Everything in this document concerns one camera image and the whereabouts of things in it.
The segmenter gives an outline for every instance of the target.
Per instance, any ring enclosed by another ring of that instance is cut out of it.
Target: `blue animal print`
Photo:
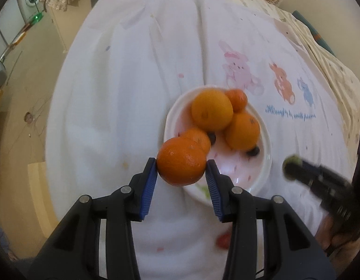
[[[302,80],[302,77],[300,79],[297,79],[297,80],[298,80],[298,87],[299,87],[300,90],[303,91],[303,96],[304,96],[304,100],[306,101],[306,103],[310,107],[312,107],[312,105],[315,106],[314,98],[312,96],[311,91],[308,88],[308,85],[306,83],[304,83],[304,81]]]

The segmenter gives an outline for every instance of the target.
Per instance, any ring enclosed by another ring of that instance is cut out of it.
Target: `green rolled mat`
[[[311,32],[312,36],[314,37],[316,43],[320,45],[322,48],[325,48],[328,52],[330,52],[334,57],[336,56],[334,52],[330,49],[329,45],[321,38],[320,34],[317,30],[308,22],[297,10],[293,12],[293,16],[302,22],[305,26],[308,27],[309,31]]]

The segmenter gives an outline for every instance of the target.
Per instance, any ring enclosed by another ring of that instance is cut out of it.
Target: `silver screw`
[[[131,192],[131,187],[126,185],[126,186],[123,186],[120,191],[123,193],[123,194],[129,194]]]
[[[79,201],[81,203],[87,203],[89,201],[89,196],[88,195],[83,195],[79,198]]]
[[[284,198],[282,198],[281,196],[274,196],[273,197],[273,201],[275,201],[276,203],[280,204],[284,202]]]
[[[243,189],[239,186],[232,187],[233,194],[242,194]]]

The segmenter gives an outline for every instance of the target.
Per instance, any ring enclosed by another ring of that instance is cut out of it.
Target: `blueberry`
[[[257,155],[259,155],[260,149],[258,146],[255,146],[252,150],[249,150],[248,152],[246,152],[246,154],[249,157],[255,157]]]
[[[210,142],[211,142],[211,146],[213,146],[216,142],[216,135],[214,132],[208,132],[207,133],[208,135],[208,138],[210,139]]]

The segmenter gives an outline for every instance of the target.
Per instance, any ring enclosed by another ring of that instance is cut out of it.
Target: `cartoon animal print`
[[[224,41],[220,41],[219,46],[223,50],[227,61],[226,64],[222,65],[226,73],[227,85],[230,88],[248,90],[253,95],[262,95],[264,87],[261,80],[251,74],[247,64],[247,56],[234,51]]]
[[[306,103],[312,107],[312,105],[315,105],[314,102],[314,98],[312,96],[311,91],[308,88],[308,85],[306,83],[304,83],[304,81],[302,80],[302,77],[300,79],[298,79],[298,87],[301,91],[303,91],[303,96],[304,96],[304,100],[306,101]]]
[[[286,72],[275,63],[270,64],[270,68],[276,74],[274,85],[276,86],[278,93],[284,101],[288,101],[290,105],[293,105],[295,102],[295,94],[291,88],[291,83],[286,79]]]

